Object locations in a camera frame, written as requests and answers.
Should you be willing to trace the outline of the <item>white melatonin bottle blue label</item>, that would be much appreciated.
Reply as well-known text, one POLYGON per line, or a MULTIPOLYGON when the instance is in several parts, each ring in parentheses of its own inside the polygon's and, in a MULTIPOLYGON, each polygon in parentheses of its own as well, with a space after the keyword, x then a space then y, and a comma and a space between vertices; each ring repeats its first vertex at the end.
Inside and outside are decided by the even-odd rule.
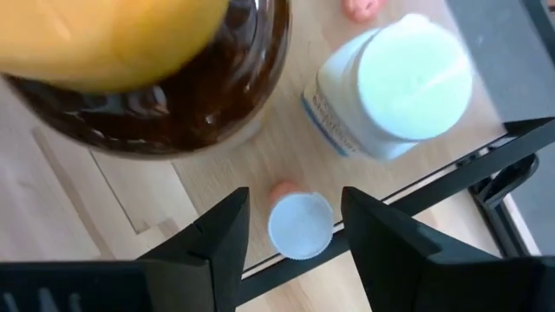
POLYGON ((411 13, 341 46, 302 105, 342 156, 391 160, 452 128, 472 94, 472 63, 459 39, 411 13))

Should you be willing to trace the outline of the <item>amber bottle yellow cap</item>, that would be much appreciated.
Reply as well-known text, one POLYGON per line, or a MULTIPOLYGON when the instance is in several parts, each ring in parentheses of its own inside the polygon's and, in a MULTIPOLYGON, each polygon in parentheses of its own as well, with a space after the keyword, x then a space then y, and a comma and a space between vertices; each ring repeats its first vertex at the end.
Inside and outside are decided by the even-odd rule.
POLYGON ((263 109, 290 35, 290 0, 0 0, 0 77, 83 145, 194 153, 263 109))

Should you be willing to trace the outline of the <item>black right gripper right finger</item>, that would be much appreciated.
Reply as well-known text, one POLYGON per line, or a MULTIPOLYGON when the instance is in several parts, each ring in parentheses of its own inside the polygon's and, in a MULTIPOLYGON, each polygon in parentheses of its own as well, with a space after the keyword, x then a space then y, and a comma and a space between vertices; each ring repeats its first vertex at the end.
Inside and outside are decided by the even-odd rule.
POLYGON ((494 256, 348 186, 342 214, 373 312, 494 312, 494 256))

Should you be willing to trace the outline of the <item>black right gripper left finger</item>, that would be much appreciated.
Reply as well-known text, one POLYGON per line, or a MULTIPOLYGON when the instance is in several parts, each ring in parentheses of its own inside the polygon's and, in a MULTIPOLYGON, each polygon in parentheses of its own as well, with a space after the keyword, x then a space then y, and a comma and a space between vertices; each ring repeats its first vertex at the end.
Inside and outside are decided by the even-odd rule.
POLYGON ((153 312, 235 312, 249 223, 249 189, 239 187, 141 256, 153 312))

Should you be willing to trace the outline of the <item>wooden shelf black metal legs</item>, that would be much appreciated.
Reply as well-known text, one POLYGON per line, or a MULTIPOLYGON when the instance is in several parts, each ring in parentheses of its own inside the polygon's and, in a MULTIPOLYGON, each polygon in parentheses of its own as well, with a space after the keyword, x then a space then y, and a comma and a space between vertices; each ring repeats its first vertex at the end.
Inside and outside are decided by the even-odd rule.
POLYGON ((250 191, 244 308, 266 309, 273 298, 286 310, 367 308, 339 236, 346 186, 497 253, 467 189, 554 142, 555 118, 500 118, 493 79, 500 54, 478 33, 488 20, 467 0, 388 0, 362 24, 343 14, 340 0, 288 3, 290 44, 277 86, 244 129, 199 153, 129 158, 84 146, 42 122, 0 78, 0 261, 135 259, 239 187, 250 191), (343 44, 410 13, 452 31, 471 53, 470 104, 454 127, 397 159, 343 157, 307 116, 304 90, 343 44), (331 205, 335 236, 314 259, 288 260, 269 239, 271 196, 282 182, 331 205))

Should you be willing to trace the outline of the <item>black table clamp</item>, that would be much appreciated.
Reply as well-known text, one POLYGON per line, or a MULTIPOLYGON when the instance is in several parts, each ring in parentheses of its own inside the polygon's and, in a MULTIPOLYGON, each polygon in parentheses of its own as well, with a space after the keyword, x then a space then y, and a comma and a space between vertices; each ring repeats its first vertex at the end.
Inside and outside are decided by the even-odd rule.
POLYGON ((501 205, 504 198, 513 190, 524 184, 539 168, 536 153, 504 168, 494 177, 482 179, 469 188, 469 192, 478 204, 487 209, 501 205))

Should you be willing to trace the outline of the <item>red plastic vial white cap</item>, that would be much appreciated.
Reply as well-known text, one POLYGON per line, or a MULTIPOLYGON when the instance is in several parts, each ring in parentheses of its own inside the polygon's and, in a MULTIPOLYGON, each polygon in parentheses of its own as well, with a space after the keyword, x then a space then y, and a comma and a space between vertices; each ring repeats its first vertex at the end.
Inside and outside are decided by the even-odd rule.
POLYGON ((341 0, 343 14, 354 23, 375 19, 389 0, 341 0))
POLYGON ((282 181, 273 187, 270 201, 267 231, 279 254, 292 260, 308 260, 329 246, 334 234, 334 213, 320 193, 282 181))

